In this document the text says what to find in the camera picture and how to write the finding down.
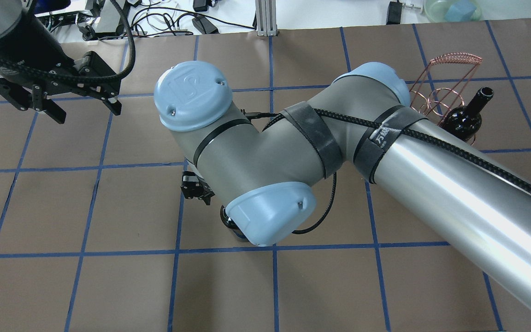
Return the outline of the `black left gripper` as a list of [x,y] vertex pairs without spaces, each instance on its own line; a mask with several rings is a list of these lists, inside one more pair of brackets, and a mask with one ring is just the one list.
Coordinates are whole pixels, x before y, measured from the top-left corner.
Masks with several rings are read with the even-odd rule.
[[0,51],[0,95],[10,103],[32,103],[58,124],[67,114],[48,96],[75,93],[102,101],[119,116],[120,80],[108,80],[114,70],[94,51],[74,60],[64,51]]

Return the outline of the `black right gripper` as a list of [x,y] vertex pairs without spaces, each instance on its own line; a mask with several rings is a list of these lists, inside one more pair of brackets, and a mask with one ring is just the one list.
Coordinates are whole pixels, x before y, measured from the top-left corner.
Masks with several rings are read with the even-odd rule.
[[181,192],[185,199],[198,199],[207,206],[211,205],[211,198],[215,196],[213,190],[195,172],[183,171],[181,179]]

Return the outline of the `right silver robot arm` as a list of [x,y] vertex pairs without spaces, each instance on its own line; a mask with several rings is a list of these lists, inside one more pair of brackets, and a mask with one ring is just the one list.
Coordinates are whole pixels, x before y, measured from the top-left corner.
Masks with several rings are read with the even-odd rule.
[[531,309],[531,184],[411,109],[390,66],[342,74],[262,131],[207,62],[166,70],[153,97],[200,183],[255,246],[306,221],[312,186],[348,161]]

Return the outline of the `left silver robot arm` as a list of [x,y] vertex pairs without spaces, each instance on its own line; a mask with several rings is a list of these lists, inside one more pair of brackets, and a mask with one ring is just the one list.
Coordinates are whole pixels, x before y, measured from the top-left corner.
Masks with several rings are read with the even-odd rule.
[[93,83],[115,71],[94,51],[73,59],[23,0],[0,0],[0,96],[19,111],[33,109],[59,124],[67,114],[51,96],[74,93],[101,100],[114,115],[120,80]]

